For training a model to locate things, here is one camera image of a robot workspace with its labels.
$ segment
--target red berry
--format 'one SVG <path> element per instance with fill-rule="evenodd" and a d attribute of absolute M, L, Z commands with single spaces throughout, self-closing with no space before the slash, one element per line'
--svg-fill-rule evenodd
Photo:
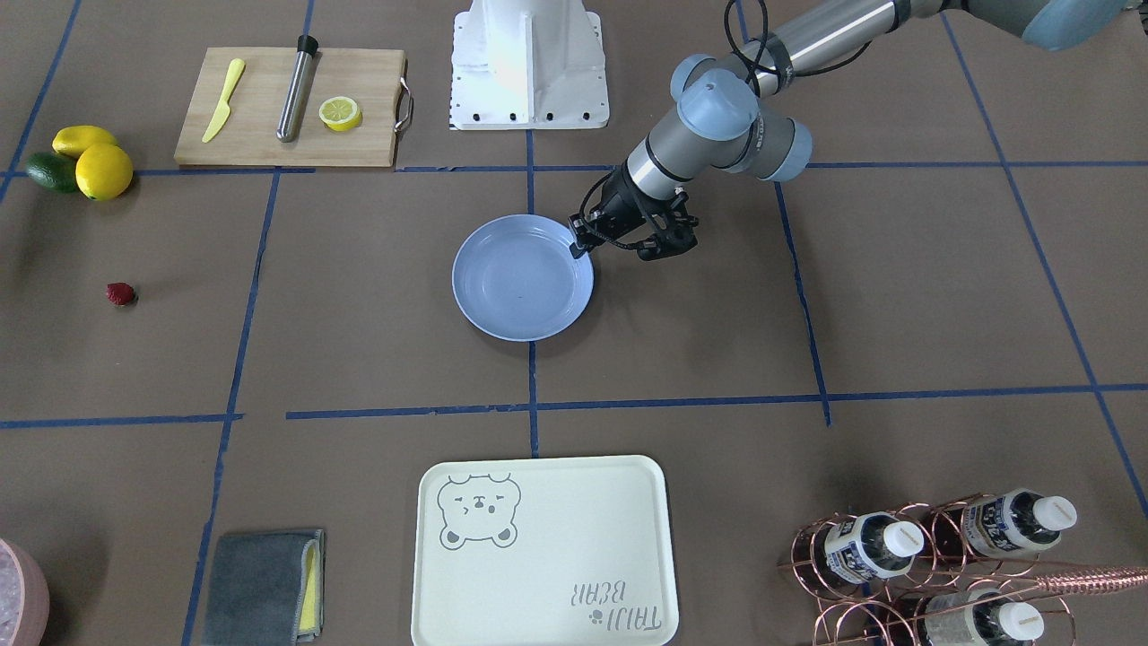
<path fill-rule="evenodd" d="M 135 302 L 135 289 L 127 282 L 110 282 L 108 285 L 108 299 L 116 306 L 124 306 Z"/>

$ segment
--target folded cloth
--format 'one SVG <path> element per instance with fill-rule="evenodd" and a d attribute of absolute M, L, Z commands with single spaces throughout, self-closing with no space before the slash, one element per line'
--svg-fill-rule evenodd
<path fill-rule="evenodd" d="M 321 529 L 219 538 L 203 646 L 294 646 L 323 629 Z"/>

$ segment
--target lemon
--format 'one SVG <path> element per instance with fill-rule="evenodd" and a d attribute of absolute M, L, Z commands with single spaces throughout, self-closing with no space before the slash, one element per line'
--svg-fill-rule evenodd
<path fill-rule="evenodd" d="M 335 132 L 343 132 L 363 123 L 363 111 L 350 96 L 332 96 L 319 106 L 319 118 Z"/>
<path fill-rule="evenodd" d="M 52 140 L 52 149 L 61 155 L 78 159 L 92 143 L 118 146 L 119 141 L 116 141 L 113 133 L 99 125 L 71 125 L 56 132 L 56 138 Z"/>
<path fill-rule="evenodd" d="M 28 177 L 57 193 L 75 193 L 76 159 L 56 153 L 36 153 L 28 157 Z"/>
<path fill-rule="evenodd" d="M 76 184 L 93 200 L 110 200 L 132 182 L 132 159 L 119 146 L 92 143 L 76 162 Z"/>

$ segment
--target white tray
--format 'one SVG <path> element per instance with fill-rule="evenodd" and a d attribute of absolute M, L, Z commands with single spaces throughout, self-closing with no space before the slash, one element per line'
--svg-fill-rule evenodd
<path fill-rule="evenodd" d="M 661 646 L 677 621 L 653 460 L 444 462 L 422 476 L 416 646 Z"/>

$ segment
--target blue plate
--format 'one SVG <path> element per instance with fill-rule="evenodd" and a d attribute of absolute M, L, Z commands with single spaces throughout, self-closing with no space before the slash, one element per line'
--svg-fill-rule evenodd
<path fill-rule="evenodd" d="M 455 256 L 455 301 L 474 326 L 507 342 L 561 333 L 594 289 L 590 256 L 574 259 L 574 234 L 540 215 L 507 215 L 479 226 Z"/>

